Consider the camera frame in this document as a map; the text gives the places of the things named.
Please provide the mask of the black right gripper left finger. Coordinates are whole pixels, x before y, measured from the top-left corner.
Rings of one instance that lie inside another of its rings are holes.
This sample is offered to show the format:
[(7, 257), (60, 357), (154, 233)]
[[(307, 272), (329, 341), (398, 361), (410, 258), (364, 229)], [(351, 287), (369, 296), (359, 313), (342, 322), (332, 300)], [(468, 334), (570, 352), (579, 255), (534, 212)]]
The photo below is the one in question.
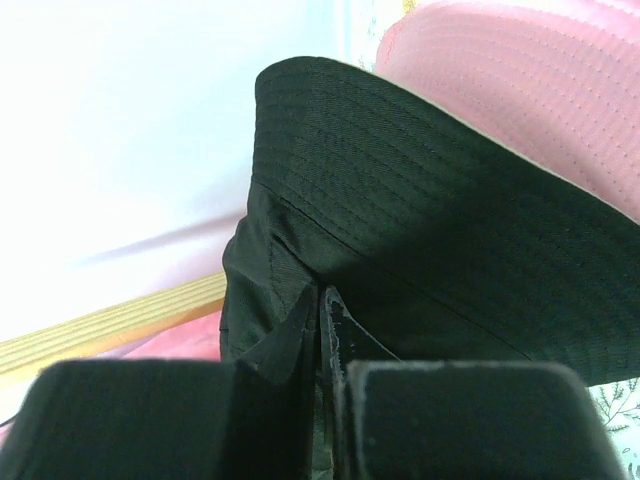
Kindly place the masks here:
[(79, 360), (34, 382), (5, 479), (307, 479), (319, 298), (232, 362)]

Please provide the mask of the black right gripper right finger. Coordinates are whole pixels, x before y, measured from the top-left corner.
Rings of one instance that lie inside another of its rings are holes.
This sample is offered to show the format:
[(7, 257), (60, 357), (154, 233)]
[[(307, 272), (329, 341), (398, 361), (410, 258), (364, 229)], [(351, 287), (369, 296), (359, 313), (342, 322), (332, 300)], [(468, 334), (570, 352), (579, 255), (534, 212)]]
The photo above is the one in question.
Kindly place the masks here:
[(403, 361), (334, 288), (319, 307), (337, 479), (621, 479), (586, 388), (549, 362)]

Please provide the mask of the black bucket hat beige brim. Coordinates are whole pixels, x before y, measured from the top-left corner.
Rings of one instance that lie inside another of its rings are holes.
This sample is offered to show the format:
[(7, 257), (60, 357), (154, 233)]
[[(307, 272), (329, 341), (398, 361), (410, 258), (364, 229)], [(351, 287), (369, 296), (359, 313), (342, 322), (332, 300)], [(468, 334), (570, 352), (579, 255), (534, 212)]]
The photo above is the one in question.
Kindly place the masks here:
[(639, 228), (412, 93), (326, 58), (255, 83), (247, 214), (223, 255), (221, 355), (309, 285), (402, 359), (639, 373)]

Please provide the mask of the pink bucket hat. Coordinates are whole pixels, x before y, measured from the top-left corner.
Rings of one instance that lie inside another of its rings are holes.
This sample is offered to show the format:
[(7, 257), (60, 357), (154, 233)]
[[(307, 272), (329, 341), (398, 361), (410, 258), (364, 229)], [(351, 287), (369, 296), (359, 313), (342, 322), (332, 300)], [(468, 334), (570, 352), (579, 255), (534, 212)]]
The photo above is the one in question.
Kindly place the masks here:
[(638, 218), (637, 2), (429, 1), (374, 71)]

